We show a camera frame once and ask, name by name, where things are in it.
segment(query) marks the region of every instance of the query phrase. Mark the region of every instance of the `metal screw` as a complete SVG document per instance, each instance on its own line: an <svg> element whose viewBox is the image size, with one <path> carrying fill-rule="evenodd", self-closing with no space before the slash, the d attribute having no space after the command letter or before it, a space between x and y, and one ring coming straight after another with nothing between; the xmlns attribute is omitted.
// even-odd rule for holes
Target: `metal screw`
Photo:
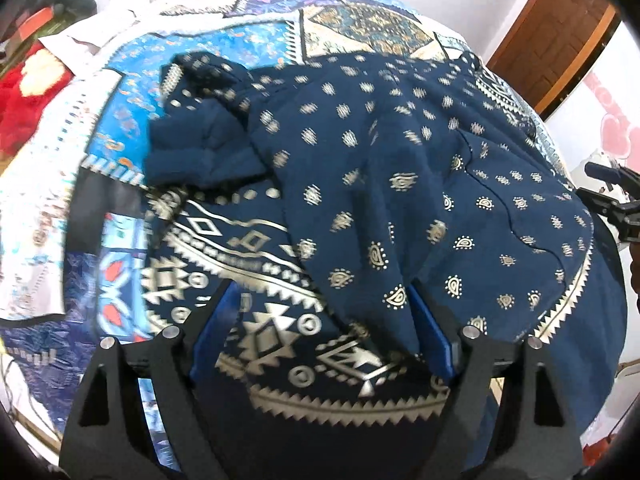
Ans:
<svg viewBox="0 0 640 480"><path fill-rule="evenodd" d="M105 337L102 341L100 341L100 347L104 348L105 350L108 350L115 344L116 340L111 336Z"/></svg>
<svg viewBox="0 0 640 480"><path fill-rule="evenodd" d="M469 339L477 339L480 337L480 331L472 325L467 325L462 329L462 335Z"/></svg>
<svg viewBox="0 0 640 480"><path fill-rule="evenodd" d="M529 339L527 339L527 343L534 350L540 350L542 348L542 341L540 341L540 339L538 339L537 337L529 337Z"/></svg>
<svg viewBox="0 0 640 480"><path fill-rule="evenodd" d="M180 329L175 325L169 325L164 330L162 330L162 336L167 339L173 339L174 337L178 337L180 333Z"/></svg>

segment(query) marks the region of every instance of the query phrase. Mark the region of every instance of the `red stuffed toy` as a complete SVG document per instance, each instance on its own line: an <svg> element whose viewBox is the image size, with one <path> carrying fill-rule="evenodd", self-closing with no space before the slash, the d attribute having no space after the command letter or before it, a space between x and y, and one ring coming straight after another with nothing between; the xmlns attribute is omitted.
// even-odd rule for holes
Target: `red stuffed toy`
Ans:
<svg viewBox="0 0 640 480"><path fill-rule="evenodd" d="M73 76L39 41L6 73L0 81L0 160L18 153L35 133L45 106Z"/></svg>

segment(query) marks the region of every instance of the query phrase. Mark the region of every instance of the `navy blue fabric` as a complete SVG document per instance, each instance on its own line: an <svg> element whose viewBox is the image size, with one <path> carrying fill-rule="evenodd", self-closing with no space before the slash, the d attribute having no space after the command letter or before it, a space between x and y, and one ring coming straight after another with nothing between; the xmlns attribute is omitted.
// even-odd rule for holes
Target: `navy blue fabric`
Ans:
<svg viewBox="0 0 640 480"><path fill-rule="evenodd" d="M626 329L616 246L476 57L174 65L146 177L187 191L151 200L152 228L165 260L248 298L216 366L203 336L193 373L238 478L413 477L447 395L420 356L414 279L461 324L539 336L578 428L593 420ZM310 445L330 460L309 467ZM373 456L394 459L358 460Z"/></svg>

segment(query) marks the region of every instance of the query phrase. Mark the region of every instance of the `wooden door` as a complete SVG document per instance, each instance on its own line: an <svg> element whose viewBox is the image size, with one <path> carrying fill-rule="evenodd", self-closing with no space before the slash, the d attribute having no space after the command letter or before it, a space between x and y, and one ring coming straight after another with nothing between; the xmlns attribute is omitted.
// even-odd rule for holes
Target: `wooden door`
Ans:
<svg viewBox="0 0 640 480"><path fill-rule="evenodd" d="M487 66L542 113L614 16L608 0L529 0Z"/></svg>

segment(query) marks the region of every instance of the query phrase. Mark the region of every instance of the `cable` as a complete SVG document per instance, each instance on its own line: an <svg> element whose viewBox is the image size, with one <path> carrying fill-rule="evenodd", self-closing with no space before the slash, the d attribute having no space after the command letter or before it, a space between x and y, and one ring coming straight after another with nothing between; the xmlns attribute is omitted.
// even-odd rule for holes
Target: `cable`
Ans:
<svg viewBox="0 0 640 480"><path fill-rule="evenodd" d="M43 424L43 426L45 428L47 428L51 432L51 434L53 434L56 437L56 439L60 440L60 436L59 436L58 432L52 426L47 424L47 422L40 416L40 414L33 407L33 398L31 397L31 394L29 394L27 396L27 398L29 400L29 407L31 408L31 411L36 414L36 416L40 419L40 421Z"/></svg>
<svg viewBox="0 0 640 480"><path fill-rule="evenodd" d="M15 359L11 359L9 364L4 368L2 366L2 359L0 358L0 372L2 373L2 384L4 385L4 390L6 391L7 400L9 402L9 409L7 410L7 415L11 419L11 422L15 423L15 413L14 413L14 393L9 388L9 383L7 381L7 377L9 375L9 370L11 369L11 365L15 363Z"/></svg>
<svg viewBox="0 0 640 480"><path fill-rule="evenodd" d="M2 384L4 384L4 389L7 393L7 398L9 401L9 410L8 410L8 415L9 418L11 419L12 422L16 422L17 421L17 417L15 416L15 410L14 410L14 393L11 390L11 388L9 387L8 381L7 381L7 377L9 376L9 370L11 369L11 366L15 363L15 359L12 358L11 361L9 361L9 364L6 366L6 368L2 369L0 367L0 372L2 373ZM42 418L42 416L40 415L40 413L38 413L38 411L35 409L34 405L33 405L33 397L31 395L31 393L29 392L29 389L27 387L27 401L29 403L29 407L31 408L31 411L33 413L36 414L36 416L38 417L38 419L40 420L40 422L42 423L42 425L51 432L51 434L58 440L60 440L60 434L52 427L50 426L46 420L44 420Z"/></svg>

